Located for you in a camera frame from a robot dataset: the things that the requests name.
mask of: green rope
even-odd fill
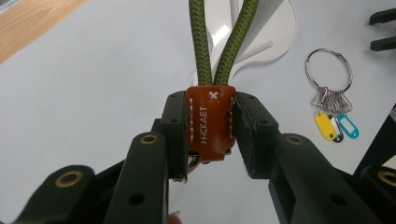
[[[190,0],[189,7],[198,85],[210,86],[212,85],[212,71],[210,68],[209,47],[206,36],[205,0]]]
[[[256,14],[259,0],[245,0],[242,5],[241,12],[236,20],[235,26],[230,34],[230,37],[225,44],[224,50],[219,59],[218,69],[215,75],[214,85],[226,86],[228,85],[228,78],[233,68],[233,62],[236,55],[244,42],[245,36],[248,33],[251,22]]]

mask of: black plastic part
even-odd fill
[[[343,133],[338,134],[338,135],[333,139],[334,143],[340,143],[340,142],[342,142],[343,140],[344,140],[344,134],[343,134]]]
[[[290,223],[296,199],[289,185],[270,180],[268,189],[276,208],[279,223]]]
[[[95,176],[96,183],[94,185],[94,191],[96,191],[96,197],[94,198],[94,205],[91,211],[85,215],[87,217],[85,223],[103,223],[123,163],[124,161],[120,161]]]
[[[381,223],[307,138],[281,134],[276,160],[287,178],[280,184],[290,185],[295,197],[292,214],[286,214],[290,223]]]
[[[338,173],[341,177],[343,177],[343,179],[348,183],[348,185],[349,185],[350,187],[352,187],[352,189],[353,189],[354,191],[358,192],[358,185],[359,185],[359,179],[358,179],[358,178],[356,178],[355,176],[350,175],[350,174],[348,174],[348,173],[346,173],[346,172],[344,172],[344,171],[342,171],[342,170],[338,170],[338,169],[336,169],[336,168],[334,168],[334,169],[337,171],[337,173]]]
[[[152,123],[151,132],[161,132],[161,119],[155,119]]]
[[[253,179],[268,179],[279,135],[276,120],[255,96],[237,92],[234,123],[236,141],[248,175]]]
[[[168,96],[161,117],[161,133],[168,144],[169,178],[187,180],[186,102],[184,91]]]
[[[58,187],[58,178],[68,172],[80,172],[82,177],[74,185]],[[66,176],[64,182],[73,179],[77,177]],[[15,223],[83,223],[93,180],[93,170],[87,166],[71,165],[54,172],[35,191]]]
[[[381,51],[387,49],[396,49],[396,36],[371,42],[370,50]]]
[[[396,21],[396,8],[379,11],[370,17],[369,24],[385,23],[388,21]]]
[[[395,136],[396,121],[391,116],[387,116],[353,175],[360,177],[365,167],[381,166],[396,155]]]
[[[167,223],[167,174],[164,136],[153,132],[135,137],[104,223]]]
[[[395,223],[395,170],[387,167],[367,167],[361,173],[359,191],[384,223]]]

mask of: leather tag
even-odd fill
[[[223,161],[235,143],[231,86],[194,86],[186,90],[190,151],[200,154],[200,162]]]

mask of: white table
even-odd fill
[[[262,101],[282,133],[308,137],[333,166],[353,173],[396,100],[396,51],[369,50],[372,40],[395,36],[396,24],[368,25],[373,13],[396,3],[293,4],[298,33],[291,49],[233,83]],[[313,121],[316,89],[304,61],[318,48],[343,53],[352,66],[346,96],[358,139],[327,142]],[[340,63],[322,57],[316,74],[344,85]],[[194,69],[187,1],[89,1],[1,64],[0,219],[15,220],[42,181],[66,165],[99,173],[123,160],[134,136],[161,116],[166,97],[190,86]],[[189,224],[277,223],[267,186],[248,178],[234,147],[224,162],[200,165],[187,184],[170,183],[170,212],[181,210]]]

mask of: blue key tag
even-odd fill
[[[346,114],[337,115],[337,119],[344,133],[346,133],[348,137],[355,139],[359,136],[358,127],[356,127]]]

